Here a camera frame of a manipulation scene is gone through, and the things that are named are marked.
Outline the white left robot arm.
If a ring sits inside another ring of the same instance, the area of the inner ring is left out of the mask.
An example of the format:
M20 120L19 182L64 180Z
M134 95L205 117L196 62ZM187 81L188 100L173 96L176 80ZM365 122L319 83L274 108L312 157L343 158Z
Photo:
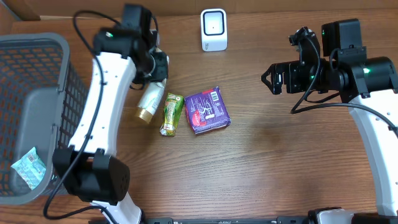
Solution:
M99 210L108 223L146 220L129 195L130 170L116 157L116 140L130 89L144 92L137 115L145 122L163 97L169 57L158 44L157 20L139 4L126 4L120 21L99 30L87 46L93 73L82 117L68 147L52 156L60 185L90 210Z

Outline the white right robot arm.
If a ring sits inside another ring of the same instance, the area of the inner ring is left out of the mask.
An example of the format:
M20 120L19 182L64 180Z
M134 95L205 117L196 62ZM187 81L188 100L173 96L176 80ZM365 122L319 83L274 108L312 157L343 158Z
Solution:
M354 213L342 208L312 210L310 223L397 222L397 71L387 57L368 58L357 19L322 26L317 37L307 27L289 37L299 59L274 63L262 82L275 95L311 93L323 99L311 101L310 110L346 107L362 137L376 191L376 213Z

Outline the teal snack packet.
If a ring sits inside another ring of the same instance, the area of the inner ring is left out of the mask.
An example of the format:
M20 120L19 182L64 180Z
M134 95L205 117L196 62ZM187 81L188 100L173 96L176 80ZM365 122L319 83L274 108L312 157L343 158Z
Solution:
M46 173L46 165L38 156L35 147L13 163L11 167L31 190L34 190L41 183Z

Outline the white tube with gold cap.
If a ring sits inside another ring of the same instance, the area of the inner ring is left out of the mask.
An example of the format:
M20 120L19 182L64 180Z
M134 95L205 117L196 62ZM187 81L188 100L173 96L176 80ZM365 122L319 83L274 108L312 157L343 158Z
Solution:
M167 79L161 82L151 82L142 95L138 105L135 116L150 123L153 115L157 111L161 99L164 95Z

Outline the purple snack packet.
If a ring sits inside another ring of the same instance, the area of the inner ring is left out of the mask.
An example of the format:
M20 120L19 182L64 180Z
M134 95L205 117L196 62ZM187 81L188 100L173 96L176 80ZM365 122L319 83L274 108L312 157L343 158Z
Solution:
M195 134L225 128L231 124L218 86L186 96L184 100L186 117Z

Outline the green yellow snack pouch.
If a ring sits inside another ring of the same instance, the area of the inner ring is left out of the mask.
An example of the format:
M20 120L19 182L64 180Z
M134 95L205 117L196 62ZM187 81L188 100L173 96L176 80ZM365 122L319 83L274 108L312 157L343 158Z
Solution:
M174 136L184 106L184 97L168 93L164 106L164 122L160 128L163 136Z

